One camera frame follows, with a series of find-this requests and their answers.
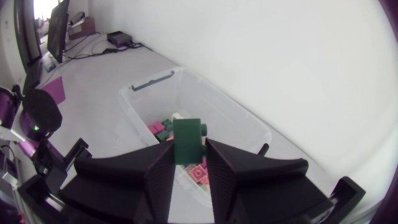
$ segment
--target black device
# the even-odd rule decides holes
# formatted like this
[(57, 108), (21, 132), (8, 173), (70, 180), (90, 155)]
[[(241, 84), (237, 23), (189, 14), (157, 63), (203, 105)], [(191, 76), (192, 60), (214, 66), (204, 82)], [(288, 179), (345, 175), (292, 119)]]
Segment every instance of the black device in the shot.
[[(211, 139), (206, 146), (215, 223), (339, 223), (365, 194), (343, 177), (326, 197), (305, 176), (306, 160), (266, 158), (267, 144), (259, 154)], [(19, 189), (45, 223), (167, 223), (173, 141), (111, 158), (79, 156), (75, 169), (77, 176), (62, 190), (54, 188), (58, 179), (50, 188), (43, 175)]]
[(29, 90), (35, 88), (40, 83), (42, 76), (43, 63), (38, 60), (31, 67), (28, 68), (23, 94), (26, 94)]
[(68, 27), (69, 0), (64, 0), (51, 12), (47, 49), (57, 62), (62, 63), (62, 53), (65, 49)]
[(110, 34), (106, 35), (106, 38), (109, 43), (120, 47), (120, 46), (125, 46), (126, 43), (132, 42), (132, 37), (128, 34), (125, 34), (121, 31), (116, 31)]
[(26, 72), (23, 89), (26, 93), (40, 83), (42, 71), (42, 53), (35, 27), (33, 0), (15, 0), (14, 11), (17, 44)]

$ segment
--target plastic bin handle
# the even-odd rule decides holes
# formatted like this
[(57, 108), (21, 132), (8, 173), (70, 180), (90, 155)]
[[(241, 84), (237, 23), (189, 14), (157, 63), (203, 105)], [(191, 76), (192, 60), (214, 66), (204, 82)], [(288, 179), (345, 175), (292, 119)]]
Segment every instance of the plastic bin handle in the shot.
[(174, 75), (174, 73), (175, 73), (174, 70), (172, 70), (172, 72), (170, 73), (170, 75), (166, 75), (166, 76), (164, 76), (164, 77), (162, 77), (162, 78), (158, 78), (158, 79), (156, 79), (156, 80), (150, 80), (149, 82), (147, 82), (147, 83), (145, 83), (145, 84), (143, 84), (143, 85), (141, 85), (141, 86), (134, 87), (134, 85), (131, 85), (131, 89), (132, 89), (133, 91), (138, 91), (138, 90), (140, 90), (140, 89), (143, 89), (143, 88), (148, 87), (148, 86), (150, 86), (150, 85), (153, 85), (153, 84), (155, 84), (155, 83), (158, 83), (158, 82), (161, 82), (161, 81), (166, 80), (166, 79), (168, 79), (168, 78), (171, 78), (171, 77)]

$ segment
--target black cable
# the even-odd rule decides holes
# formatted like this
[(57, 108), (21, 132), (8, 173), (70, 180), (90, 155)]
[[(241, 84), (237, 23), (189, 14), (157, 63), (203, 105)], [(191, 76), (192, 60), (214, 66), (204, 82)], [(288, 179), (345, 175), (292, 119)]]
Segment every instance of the black cable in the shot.
[(85, 55), (84, 57), (79, 57), (79, 56), (83, 56), (83, 55), (76, 55), (74, 57), (68, 57), (69, 59), (84, 59), (84, 58), (89, 58), (89, 57), (97, 57), (97, 56), (101, 56), (101, 55), (106, 55), (106, 54), (112, 54), (112, 53), (118, 53), (118, 52), (123, 52), (126, 51), (128, 49), (137, 49), (140, 47), (143, 47), (144, 45), (142, 43), (134, 43), (129, 42), (126, 43), (126, 47), (125, 49), (119, 50), (119, 49), (105, 49), (102, 53), (99, 54), (92, 54), (92, 55)]
[(94, 35), (94, 34), (101, 34), (100, 32), (94, 32), (92, 34), (89, 34), (88, 36), (86, 36), (83, 40), (79, 41), (79, 43), (75, 44), (73, 47), (69, 48), (68, 50), (64, 50), (63, 52), (67, 52), (69, 50), (71, 50), (72, 48), (76, 47), (77, 45), (79, 45), (80, 43), (82, 43), (85, 39), (87, 39), (89, 36)]

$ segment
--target pink block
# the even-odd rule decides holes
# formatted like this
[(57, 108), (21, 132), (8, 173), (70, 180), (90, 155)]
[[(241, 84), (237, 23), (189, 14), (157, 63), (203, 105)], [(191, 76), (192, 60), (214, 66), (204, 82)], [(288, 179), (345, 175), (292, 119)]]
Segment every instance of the pink block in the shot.
[(209, 186), (210, 185), (209, 176), (208, 175), (204, 176), (202, 179), (199, 180), (199, 182), (203, 185)]
[(203, 166), (203, 168), (207, 167), (207, 161), (205, 157), (203, 158), (203, 163), (201, 164), (201, 166)]
[(153, 125), (148, 125), (147, 127), (148, 127), (149, 131), (150, 131), (153, 135), (156, 135), (157, 133), (159, 133)]
[(191, 171), (191, 177), (195, 182), (198, 182), (200, 179), (204, 178), (207, 175), (206, 171), (202, 166), (196, 166)]
[(164, 130), (163, 124), (161, 122), (159, 122), (159, 121), (154, 122), (152, 125), (156, 128), (156, 130), (158, 132), (161, 132), (161, 131)]

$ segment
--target purple panel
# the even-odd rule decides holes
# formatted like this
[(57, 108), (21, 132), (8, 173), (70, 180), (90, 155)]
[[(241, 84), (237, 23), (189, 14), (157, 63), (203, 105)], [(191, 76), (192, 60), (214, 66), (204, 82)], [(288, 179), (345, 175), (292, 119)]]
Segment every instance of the purple panel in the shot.
[(54, 81), (43, 86), (41, 90), (46, 91), (54, 99), (58, 105), (65, 100), (65, 91), (63, 89), (62, 77), (56, 78)]

